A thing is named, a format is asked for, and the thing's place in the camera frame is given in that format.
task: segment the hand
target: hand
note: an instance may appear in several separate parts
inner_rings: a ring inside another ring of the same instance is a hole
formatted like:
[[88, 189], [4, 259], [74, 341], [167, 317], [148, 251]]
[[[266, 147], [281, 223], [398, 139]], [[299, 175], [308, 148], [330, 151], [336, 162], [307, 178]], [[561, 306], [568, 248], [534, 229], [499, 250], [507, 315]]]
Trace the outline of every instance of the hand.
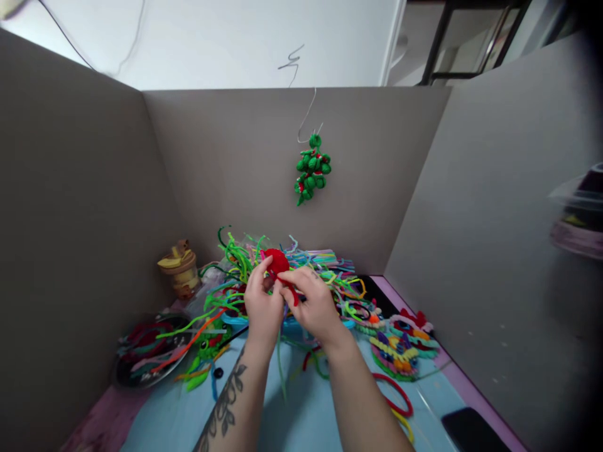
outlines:
[[268, 347], [270, 352], [276, 345], [278, 329], [283, 322], [283, 296], [279, 293], [283, 283], [276, 281], [272, 295], [266, 293], [272, 286], [272, 279], [264, 279], [264, 273], [272, 262], [272, 256], [257, 265], [247, 281], [245, 290], [245, 308], [249, 317], [248, 341]]
[[309, 267], [301, 267], [294, 271], [279, 273], [278, 277], [283, 281], [295, 284], [306, 296], [306, 301], [294, 306], [291, 290], [280, 289], [280, 293], [285, 297], [289, 309], [297, 321], [323, 346], [333, 342], [341, 334], [342, 328], [345, 330], [339, 320], [329, 287], [314, 270]]

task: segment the phone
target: phone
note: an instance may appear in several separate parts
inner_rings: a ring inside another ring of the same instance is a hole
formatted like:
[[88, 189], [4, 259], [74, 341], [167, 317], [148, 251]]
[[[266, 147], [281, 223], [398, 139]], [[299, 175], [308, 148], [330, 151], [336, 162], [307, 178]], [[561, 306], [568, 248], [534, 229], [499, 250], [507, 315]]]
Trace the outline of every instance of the phone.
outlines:
[[442, 424], [461, 452], [511, 452], [473, 408], [447, 414], [442, 417]]

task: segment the hanging ornament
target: hanging ornament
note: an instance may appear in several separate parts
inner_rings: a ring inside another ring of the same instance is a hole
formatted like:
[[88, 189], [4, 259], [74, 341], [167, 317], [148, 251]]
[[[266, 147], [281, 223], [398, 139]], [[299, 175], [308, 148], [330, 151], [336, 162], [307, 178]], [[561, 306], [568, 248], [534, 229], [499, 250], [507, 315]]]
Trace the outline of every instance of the hanging ornament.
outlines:
[[300, 196], [297, 205], [311, 200], [314, 189], [325, 188], [327, 184], [325, 175], [331, 172], [331, 157], [320, 153], [321, 144], [320, 136], [314, 134], [310, 137], [310, 150], [300, 152], [301, 160], [297, 162], [297, 170], [303, 174], [295, 181], [295, 193]]

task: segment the light blue table surface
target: light blue table surface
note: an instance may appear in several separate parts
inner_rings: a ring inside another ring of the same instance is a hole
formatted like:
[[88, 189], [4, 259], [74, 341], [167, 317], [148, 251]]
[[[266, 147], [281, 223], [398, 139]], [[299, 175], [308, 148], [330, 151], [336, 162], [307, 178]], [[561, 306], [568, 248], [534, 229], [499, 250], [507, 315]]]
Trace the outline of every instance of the light blue table surface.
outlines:
[[[358, 332], [354, 335], [371, 372], [382, 373], [372, 360], [367, 338]], [[244, 338], [232, 341], [230, 350], [219, 359], [218, 365], [224, 369], [224, 377], [217, 381], [218, 394], [244, 342]], [[302, 364], [304, 355], [303, 351], [287, 344], [281, 346], [281, 363], [287, 379], [286, 402], [281, 393], [276, 351], [272, 355], [259, 435], [260, 451], [342, 450], [329, 382], [320, 378], [313, 364], [292, 381], [289, 379]], [[185, 359], [173, 374], [184, 372], [187, 362]], [[320, 365], [324, 372], [327, 371], [324, 357], [320, 359]], [[422, 375], [434, 369], [431, 360], [420, 360]], [[404, 401], [395, 389], [386, 382], [378, 384], [384, 395], [404, 407]], [[439, 372], [418, 382], [400, 383], [400, 386], [415, 410], [408, 421], [415, 434], [417, 452], [456, 451], [440, 418], [465, 407], [465, 403], [447, 378]], [[191, 392], [186, 392], [183, 384], [168, 379], [158, 385], [138, 413], [121, 451], [190, 452], [214, 403], [209, 379]]]

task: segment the cardboard wall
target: cardboard wall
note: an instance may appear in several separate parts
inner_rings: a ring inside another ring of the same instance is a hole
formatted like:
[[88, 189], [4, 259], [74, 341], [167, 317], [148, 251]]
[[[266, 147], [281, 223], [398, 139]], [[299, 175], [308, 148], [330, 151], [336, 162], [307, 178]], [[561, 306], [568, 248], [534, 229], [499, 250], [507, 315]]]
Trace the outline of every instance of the cardboard wall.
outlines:
[[591, 390], [603, 267], [551, 245], [547, 199], [601, 160], [572, 36], [455, 87], [385, 276], [532, 450]]
[[312, 89], [145, 92], [193, 247], [221, 258], [232, 225], [287, 246], [332, 248], [363, 274], [382, 274], [449, 89], [318, 89], [301, 132], [320, 132], [327, 186], [296, 207], [297, 132]]
[[0, 30], [3, 450], [57, 450], [171, 303], [182, 220], [140, 92]]

